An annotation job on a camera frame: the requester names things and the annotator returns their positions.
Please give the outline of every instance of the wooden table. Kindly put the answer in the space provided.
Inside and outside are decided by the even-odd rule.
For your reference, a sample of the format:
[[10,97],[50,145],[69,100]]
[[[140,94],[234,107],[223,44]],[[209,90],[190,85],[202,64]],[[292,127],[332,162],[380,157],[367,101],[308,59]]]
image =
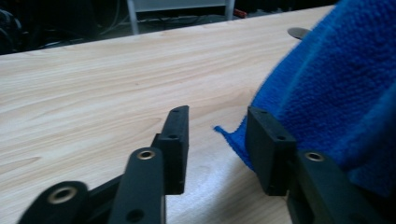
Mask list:
[[148,147],[168,111],[191,107],[186,192],[168,223],[290,223],[212,129],[233,131],[262,81],[331,7],[0,57],[0,222],[15,223],[44,189],[90,189]]

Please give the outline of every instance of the blue cloth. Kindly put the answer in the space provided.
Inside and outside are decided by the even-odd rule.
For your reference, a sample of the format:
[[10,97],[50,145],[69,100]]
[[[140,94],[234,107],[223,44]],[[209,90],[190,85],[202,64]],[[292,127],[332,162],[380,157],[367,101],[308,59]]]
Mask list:
[[[341,1],[251,104],[271,112],[298,149],[326,153],[352,183],[389,196],[396,183],[396,1]],[[234,133],[215,130],[252,168],[246,126],[244,118]]]

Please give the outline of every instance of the gray metal leg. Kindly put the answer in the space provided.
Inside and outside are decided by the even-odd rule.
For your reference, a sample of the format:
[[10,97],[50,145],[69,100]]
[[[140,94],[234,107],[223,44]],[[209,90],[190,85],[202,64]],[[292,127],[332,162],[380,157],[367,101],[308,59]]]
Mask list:
[[128,3],[128,11],[129,11],[129,18],[131,20],[132,34],[138,35],[139,27],[137,27],[137,17],[136,17],[136,11],[134,10],[134,0],[126,0],[126,2]]
[[225,18],[227,21],[233,19],[233,7],[235,5],[235,0],[225,0]]

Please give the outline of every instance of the wood grain surface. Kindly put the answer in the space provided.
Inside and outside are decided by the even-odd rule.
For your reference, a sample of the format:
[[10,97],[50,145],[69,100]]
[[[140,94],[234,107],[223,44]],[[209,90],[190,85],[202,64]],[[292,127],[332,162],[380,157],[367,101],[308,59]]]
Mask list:
[[120,175],[173,107],[189,105],[186,191],[168,223],[290,223],[285,200],[213,131],[233,131],[255,91],[331,7],[227,21],[0,57],[0,223],[44,189],[90,189]]

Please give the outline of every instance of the light wood tabletop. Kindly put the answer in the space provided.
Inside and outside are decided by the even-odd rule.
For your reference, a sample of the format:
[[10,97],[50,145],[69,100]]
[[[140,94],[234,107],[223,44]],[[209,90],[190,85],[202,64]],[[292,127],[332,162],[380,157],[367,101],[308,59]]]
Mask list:
[[190,106],[185,193],[167,223],[290,223],[213,131],[233,131],[255,91],[332,7],[226,21],[0,57],[0,222],[15,223],[40,192],[77,180],[90,189],[123,173],[173,107]]

